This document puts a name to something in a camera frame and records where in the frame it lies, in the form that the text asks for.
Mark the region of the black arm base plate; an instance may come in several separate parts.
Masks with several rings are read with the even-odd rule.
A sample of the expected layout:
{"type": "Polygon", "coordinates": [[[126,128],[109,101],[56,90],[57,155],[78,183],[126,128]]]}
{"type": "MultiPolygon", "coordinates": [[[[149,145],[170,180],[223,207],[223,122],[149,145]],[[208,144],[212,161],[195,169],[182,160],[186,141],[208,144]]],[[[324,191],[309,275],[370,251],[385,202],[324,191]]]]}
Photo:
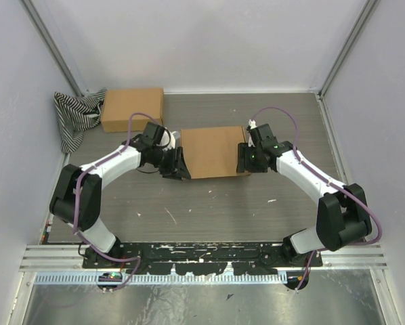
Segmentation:
{"type": "Polygon", "coordinates": [[[125,242],[120,245],[118,258],[139,261],[114,262],[86,248],[80,256],[84,269],[125,269],[129,274],[137,267],[136,274],[180,276],[220,275],[228,266],[235,276],[277,274],[282,267],[312,267],[323,265],[321,257],[299,255],[292,260],[284,256],[277,242],[125,242]]]}

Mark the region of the brown cardboard box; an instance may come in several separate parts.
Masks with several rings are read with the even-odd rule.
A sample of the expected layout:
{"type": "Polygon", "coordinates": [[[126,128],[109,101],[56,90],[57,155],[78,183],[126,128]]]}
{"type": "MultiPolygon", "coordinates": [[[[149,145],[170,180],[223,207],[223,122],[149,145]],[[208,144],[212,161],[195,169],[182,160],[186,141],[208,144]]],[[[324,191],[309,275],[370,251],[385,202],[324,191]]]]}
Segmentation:
{"type": "Polygon", "coordinates": [[[101,125],[105,133],[127,132],[129,118],[139,112],[163,124],[162,88],[109,89],[102,110],[101,125]]]}

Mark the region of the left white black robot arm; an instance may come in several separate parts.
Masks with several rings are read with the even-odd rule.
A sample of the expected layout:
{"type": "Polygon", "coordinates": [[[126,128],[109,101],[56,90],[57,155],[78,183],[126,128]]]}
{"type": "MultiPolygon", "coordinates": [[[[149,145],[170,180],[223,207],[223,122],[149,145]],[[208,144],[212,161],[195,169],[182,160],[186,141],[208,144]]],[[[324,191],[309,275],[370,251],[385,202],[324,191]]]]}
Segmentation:
{"type": "Polygon", "coordinates": [[[112,269],[127,261],[120,240],[100,217],[104,188],[146,164],[167,179],[190,178],[177,136],[176,132],[149,122],[142,133],[128,137],[110,154],[85,165],[62,168],[49,211],[90,246],[104,267],[112,269]]]}

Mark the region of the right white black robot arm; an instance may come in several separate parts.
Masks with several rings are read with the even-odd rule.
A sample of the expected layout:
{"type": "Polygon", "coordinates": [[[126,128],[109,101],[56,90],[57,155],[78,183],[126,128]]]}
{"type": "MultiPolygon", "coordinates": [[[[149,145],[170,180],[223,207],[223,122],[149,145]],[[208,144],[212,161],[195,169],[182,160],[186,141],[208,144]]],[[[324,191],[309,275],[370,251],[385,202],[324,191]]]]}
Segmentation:
{"type": "Polygon", "coordinates": [[[269,125],[250,120],[249,140],[238,145],[238,173],[274,171],[303,190],[316,204],[314,227],[298,231],[282,241],[282,254],[291,267],[299,267],[308,253],[337,251],[363,240],[372,232],[364,190],[356,183],[332,180],[295,149],[291,142],[279,142],[269,125]]]}

